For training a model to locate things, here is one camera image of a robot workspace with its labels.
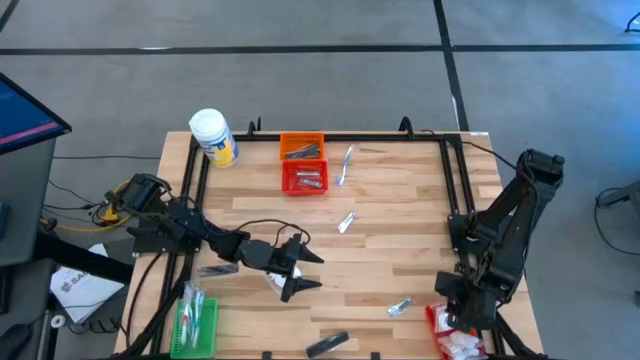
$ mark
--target concrete floor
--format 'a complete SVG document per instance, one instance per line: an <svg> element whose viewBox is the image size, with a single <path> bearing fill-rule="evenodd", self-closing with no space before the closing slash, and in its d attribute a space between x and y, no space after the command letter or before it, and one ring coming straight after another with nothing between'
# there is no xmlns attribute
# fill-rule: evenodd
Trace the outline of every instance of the concrete floor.
<svg viewBox="0 0 640 360"><path fill-rule="evenodd" d="M0 0L0 12L8 1ZM631 1L445 0L456 45L638 43L623 34L640 8ZM0 48L439 43L430 1L21 0ZM637 256L599 238L594 196L640 179L637 81L640 52L456 53L470 130L489 131L515 161L529 147L567 159L565 183L547 207L527 264L546 352L568 359L638 357ZM164 134L187 130L202 107L223 111L234 130L262 116L270 130L456 130L442 54L0 56L0 71L74 127L57 155L159 156ZM157 161L54 161L51 179L91 199ZM513 174L500 167L503 181ZM77 205L53 188L47 203ZM640 251L630 206L600 212L617 246ZM127 259L126 234L77 236L106 242ZM98 317L119 316L122 303ZM56 359L104 357L115 336L61 332Z"/></svg>

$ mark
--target green container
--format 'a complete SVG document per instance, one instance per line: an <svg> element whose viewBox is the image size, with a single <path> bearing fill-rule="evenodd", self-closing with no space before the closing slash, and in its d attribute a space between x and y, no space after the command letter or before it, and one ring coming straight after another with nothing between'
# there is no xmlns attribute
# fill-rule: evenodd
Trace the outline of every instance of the green container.
<svg viewBox="0 0 640 360"><path fill-rule="evenodd" d="M202 303L202 317L200 318L200 334L198 346L191 347L189 337L184 347L180 344L182 333L182 312L184 306L182 299L178 302L176 320L173 324L173 336L171 337L172 359L203 359L211 358L216 352L216 328L218 327L218 300L215 298L204 299Z"/></svg>

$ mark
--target white jar with blue lid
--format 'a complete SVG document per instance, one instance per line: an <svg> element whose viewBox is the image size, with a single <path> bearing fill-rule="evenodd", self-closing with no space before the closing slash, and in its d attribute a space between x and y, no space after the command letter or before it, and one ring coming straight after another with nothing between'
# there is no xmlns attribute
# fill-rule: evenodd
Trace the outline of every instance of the white jar with blue lid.
<svg viewBox="0 0 640 360"><path fill-rule="evenodd" d="M225 168L238 160L238 146L227 121L218 110L198 111L191 117L189 127L213 166Z"/></svg>

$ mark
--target monitor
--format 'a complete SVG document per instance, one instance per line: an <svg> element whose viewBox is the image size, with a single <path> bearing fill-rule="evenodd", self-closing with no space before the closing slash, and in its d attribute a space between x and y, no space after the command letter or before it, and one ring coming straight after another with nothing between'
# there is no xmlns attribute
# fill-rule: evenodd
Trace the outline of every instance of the monitor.
<svg viewBox="0 0 640 360"><path fill-rule="evenodd" d="M69 124L0 73L0 155L68 132Z"/></svg>

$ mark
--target wooden table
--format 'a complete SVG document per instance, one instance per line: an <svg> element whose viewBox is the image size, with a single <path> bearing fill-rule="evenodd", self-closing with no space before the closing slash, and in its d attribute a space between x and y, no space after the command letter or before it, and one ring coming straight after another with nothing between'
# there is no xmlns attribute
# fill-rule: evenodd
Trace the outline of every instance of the wooden table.
<svg viewBox="0 0 640 360"><path fill-rule="evenodd" d="M491 147L487 134L462 136ZM171 132L166 138L158 176L174 189L181 185L189 140L187 132ZM263 351L272 351L276 359L302 358L308 345L339 330L349 331L351 340L332 357L369 358L377 351L383 359L438 358L425 306L445 301L434 291L436 272L452 271L457 261L446 225L450 208L438 144L356 143L345 184L338 187L333 184L349 144L327 142L331 186L325 195L311 197L288 197L281 192L277 142L240 142L238 146L236 165L209 170L203 206L207 218L223 228L261 218L296 223L311 233L309 247L326 263L299 262L303 276L323 286L282 303L263 273L242 266L238 274L200 280L195 269L223 263L205 246L196 256L193 279L208 297L219 300L216 358L260 358ZM502 190L496 161L471 146L464 151L476 208L485 209ZM455 161L452 167L459 187ZM339 234L336 226L351 211L358 218L345 234ZM255 225L245 230L253 238L273 241L278 227ZM131 289L151 258L137 259ZM142 287L132 339L157 309L166 258L160 258ZM179 259L176 269L180 267ZM130 291L125 314L132 296ZM398 318L389 318L387 308L407 296L415 300L413 306ZM163 351L169 348L174 311L167 316ZM500 312L525 344L542 351L524 281ZM121 333L115 351L123 350L124 343Z"/></svg>

